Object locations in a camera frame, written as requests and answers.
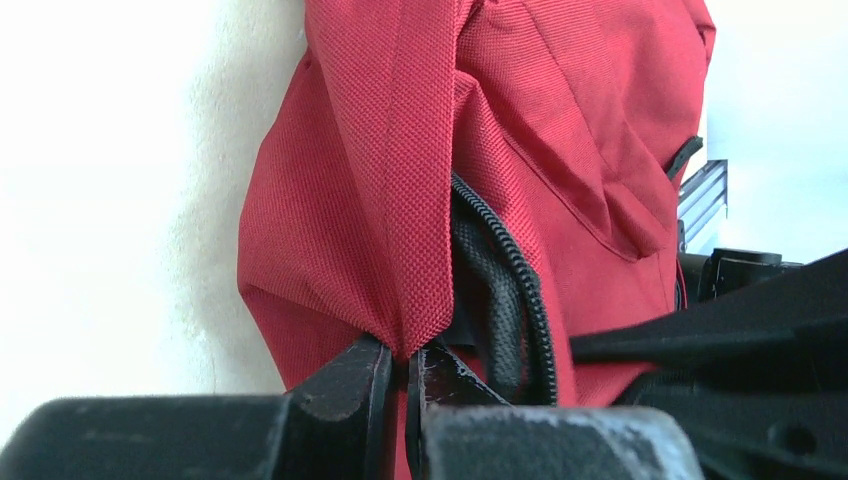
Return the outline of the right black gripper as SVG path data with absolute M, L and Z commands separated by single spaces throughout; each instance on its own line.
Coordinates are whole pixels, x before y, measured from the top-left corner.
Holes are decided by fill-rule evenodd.
M 571 341 L 579 364 L 653 364 L 619 397 L 671 415 L 711 479 L 847 475 L 847 255 L 679 253 L 684 310 Z

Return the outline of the red student backpack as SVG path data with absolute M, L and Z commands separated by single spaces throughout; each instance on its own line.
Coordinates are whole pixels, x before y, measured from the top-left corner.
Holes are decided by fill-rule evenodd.
M 305 32 L 239 232 L 287 387 L 364 332 L 405 363 L 449 326 L 452 175 L 540 279 L 560 405 L 607 406 L 649 370 L 577 366 L 569 340 L 674 309 L 704 2 L 309 1 Z

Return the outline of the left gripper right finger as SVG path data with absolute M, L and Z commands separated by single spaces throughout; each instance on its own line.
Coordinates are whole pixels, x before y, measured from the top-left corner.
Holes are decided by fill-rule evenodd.
M 514 406 L 441 343 L 409 362 L 415 479 L 701 479 L 694 448 L 645 407 Z

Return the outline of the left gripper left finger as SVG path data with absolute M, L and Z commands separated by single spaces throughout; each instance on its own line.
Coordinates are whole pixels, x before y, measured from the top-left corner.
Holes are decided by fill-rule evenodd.
M 282 395 L 67 398 L 1 453 L 5 479 L 380 479 L 392 357 L 363 336 Z

